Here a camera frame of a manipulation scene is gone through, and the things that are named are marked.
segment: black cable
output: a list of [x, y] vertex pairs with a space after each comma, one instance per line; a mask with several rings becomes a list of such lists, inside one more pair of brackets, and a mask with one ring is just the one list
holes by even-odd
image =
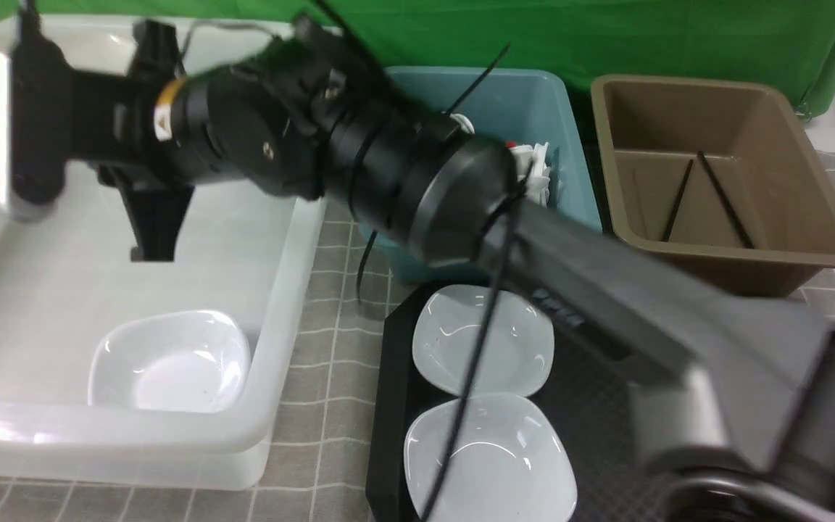
[[498, 62], [501, 62], [501, 59], [503, 59], [503, 57], [505, 55], [507, 55], [507, 51], [510, 50], [510, 49], [511, 49], [511, 44], [510, 43], [506, 44], [506, 46], [504, 46], [504, 49], [501, 49], [501, 52], [498, 53], [498, 56], [494, 57], [493, 62], [491, 62], [489, 64], [489, 66], [485, 68], [483, 73], [481, 73], [474, 80], [474, 82], [471, 83], [471, 85], [468, 86], [468, 88], [465, 91], [463, 91], [463, 94], [461, 94], [460, 97], [457, 98], [457, 100], [455, 100], [453, 102], [453, 105], [451, 105], [449, 109], [444, 110], [444, 114], [447, 115], [447, 116], [450, 116], [453, 113], [453, 111], [456, 110], [457, 107], [459, 107], [461, 105], [461, 103], [463, 103], [466, 100], [466, 98], [468, 98], [468, 96], [470, 94], [473, 93], [473, 91], [476, 89], [476, 87], [478, 87], [483, 82], [483, 80], [485, 80], [485, 78], [487, 78], [488, 75], [491, 74], [491, 71], [494, 70], [494, 68], [496, 68], [496, 66], [498, 65]]
[[269, 37], [272, 37], [272, 39], [279, 38], [279, 35], [274, 33], [272, 30], [266, 29], [266, 27], [262, 27], [261, 25], [257, 25], [255, 23], [196, 20], [195, 23], [188, 28], [186, 38], [183, 39], [182, 47], [179, 49], [179, 57], [176, 60], [176, 73], [178, 73], [179, 76], [186, 75], [186, 66], [183, 65], [183, 60], [186, 58], [186, 53], [188, 53], [189, 47], [192, 46], [192, 37], [195, 36], [196, 29], [199, 29], [199, 27], [216, 27], [223, 30], [257, 30], [259, 33], [268, 34]]
[[375, 244], [375, 238], [378, 237], [377, 231], [372, 231], [369, 234], [369, 241], [365, 242], [365, 250], [362, 251], [362, 256], [360, 258], [360, 267], [357, 270], [357, 301], [362, 301], [362, 297], [360, 297], [360, 288], [362, 288], [362, 274], [365, 273], [365, 262], [369, 259], [369, 252], [372, 251], [372, 247]]
[[475, 344], [473, 346], [473, 356], [470, 357], [470, 366], [466, 370], [466, 377], [463, 380], [463, 390], [457, 402], [457, 414], [454, 416], [453, 426], [450, 426], [450, 436], [446, 442], [444, 454], [441, 456], [440, 471], [437, 472], [437, 478], [434, 479], [431, 488], [431, 495], [428, 496], [427, 503], [424, 505], [424, 513], [420, 516], [423, 522], [430, 522], [433, 510], [440, 500], [441, 490], [444, 488], [446, 481], [446, 474], [450, 470], [451, 456], [457, 449], [457, 443], [460, 441], [460, 431], [463, 426], [463, 418], [466, 416], [468, 407], [468, 400], [470, 393], [473, 390], [476, 374], [478, 373], [478, 364], [481, 362], [481, 354], [485, 347], [485, 339], [488, 337], [489, 327], [491, 326], [491, 319], [494, 317], [494, 308], [498, 300], [498, 294], [501, 291], [501, 283], [504, 281], [504, 272], [507, 271], [507, 261], [511, 254], [511, 245], [514, 242], [514, 235], [518, 226], [519, 212], [518, 207], [520, 201], [524, 197], [527, 188], [527, 178], [531, 174], [533, 163], [527, 171], [527, 175], [521, 181], [517, 181], [516, 191], [509, 195], [510, 200], [507, 204], [507, 230], [504, 232], [504, 245], [501, 247], [500, 258], [498, 264], [494, 268], [494, 273], [491, 274], [491, 285], [488, 290], [488, 299], [485, 301], [485, 308], [481, 315], [481, 323], [478, 324], [478, 335], [476, 335]]

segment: yellow warning sticker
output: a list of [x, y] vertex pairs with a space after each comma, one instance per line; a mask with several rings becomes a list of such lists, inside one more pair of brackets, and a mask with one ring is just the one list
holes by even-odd
[[176, 99], [176, 94], [186, 82], [185, 77], [176, 78], [172, 82], [167, 83], [163, 87], [162, 92], [157, 98], [157, 105], [153, 109], [153, 132], [156, 133], [159, 141], [169, 141], [173, 139], [173, 102]]

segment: chopsticks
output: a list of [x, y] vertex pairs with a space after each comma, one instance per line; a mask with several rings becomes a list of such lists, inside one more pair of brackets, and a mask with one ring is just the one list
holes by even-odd
[[[736, 235], [739, 236], [740, 244], [743, 245], [743, 248], [755, 248], [755, 245], [752, 243], [752, 239], [749, 237], [748, 232], [746, 232], [746, 228], [743, 227], [743, 222], [739, 220], [739, 215], [736, 214], [736, 209], [733, 208], [733, 204], [730, 202], [730, 199], [726, 197], [726, 191], [723, 190], [723, 186], [720, 184], [719, 179], [717, 179], [717, 176], [713, 172], [713, 167], [710, 166], [710, 162], [708, 162], [708, 159], [705, 157], [705, 153], [698, 151], [697, 157], [698, 161], [705, 169], [708, 179], [710, 179], [710, 185], [713, 185], [713, 189], [715, 189], [715, 192], [717, 193], [717, 199], [719, 199], [721, 206], [723, 206], [723, 211], [726, 212], [726, 218], [730, 220], [730, 225], [732, 225]], [[685, 197], [685, 188], [689, 185], [689, 176], [691, 175], [691, 169], [693, 166], [694, 160], [690, 159], [689, 165], [687, 165], [687, 168], [685, 169], [685, 175], [682, 175], [682, 182], [678, 186], [676, 201], [672, 206], [672, 210], [669, 212], [669, 218], [666, 221], [665, 231], [662, 232], [662, 241], [669, 241], [670, 236], [672, 236], [672, 229], [675, 228], [678, 209], [682, 205], [682, 199]]]

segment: white bowl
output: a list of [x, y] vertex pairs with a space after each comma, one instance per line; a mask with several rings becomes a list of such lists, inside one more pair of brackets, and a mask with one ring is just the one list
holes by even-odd
[[[460, 394], [488, 289], [467, 284], [441, 288], [417, 318], [411, 353], [415, 366], [438, 389]], [[473, 393], [530, 396], [553, 366], [553, 323], [532, 304], [501, 291], [491, 318]]]
[[[424, 412], [404, 438], [404, 476], [424, 511], [457, 401]], [[516, 394], [471, 397], [433, 522], [566, 522], [576, 511], [573, 466], [547, 417]]]
[[214, 413], [241, 394], [246, 335], [221, 312], [142, 318], [112, 330], [96, 350], [89, 405]]

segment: white ceramic dish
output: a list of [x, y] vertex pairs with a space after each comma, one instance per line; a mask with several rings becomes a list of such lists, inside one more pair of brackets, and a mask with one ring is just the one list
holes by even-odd
[[[457, 401], [427, 410], [404, 438], [404, 475], [419, 513], [443, 454]], [[514, 394], [470, 398], [434, 522], [566, 522], [576, 511], [573, 466], [553, 426]]]
[[[454, 284], [437, 291], [421, 310], [412, 356], [438, 389], [460, 393], [487, 294], [487, 288]], [[484, 350], [473, 393], [530, 396], [547, 382], [553, 366], [553, 323], [532, 304], [501, 291]]]
[[[123, 73], [136, 17], [46, 16], [80, 68]], [[167, 19], [182, 38], [194, 20]], [[260, 22], [287, 36], [288, 24]], [[10, 40], [14, 20], [0, 24]], [[196, 32], [186, 69], [258, 52], [262, 32]], [[324, 202], [274, 198], [248, 181], [198, 188], [176, 262], [130, 263], [116, 192], [70, 163], [59, 208], [38, 225], [0, 212], [0, 476], [245, 489], [266, 466], [302, 316]], [[93, 350], [112, 328], [177, 310], [221, 310], [249, 337], [243, 392], [217, 413], [87, 404]]]
[[246, 335], [223, 312], [142, 318], [105, 336], [92, 359], [89, 405], [215, 413], [243, 390]]

